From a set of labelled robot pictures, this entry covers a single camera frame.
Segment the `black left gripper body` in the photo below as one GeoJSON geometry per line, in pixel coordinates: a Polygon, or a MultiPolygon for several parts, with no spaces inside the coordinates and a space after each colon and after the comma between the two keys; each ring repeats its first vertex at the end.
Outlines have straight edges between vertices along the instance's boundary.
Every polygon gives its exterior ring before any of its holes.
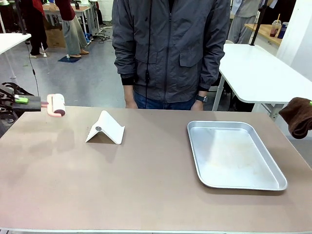
{"type": "Polygon", "coordinates": [[[14,95],[0,92],[0,114],[9,115],[13,113],[14,95]]]}

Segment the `person's right hand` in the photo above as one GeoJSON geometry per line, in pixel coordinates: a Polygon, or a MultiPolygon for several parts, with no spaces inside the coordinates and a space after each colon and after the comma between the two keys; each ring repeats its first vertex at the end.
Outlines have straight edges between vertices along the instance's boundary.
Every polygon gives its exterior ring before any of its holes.
{"type": "Polygon", "coordinates": [[[137,104],[134,99],[134,90],[132,85],[123,86],[125,107],[128,109],[137,109],[137,104]]]}

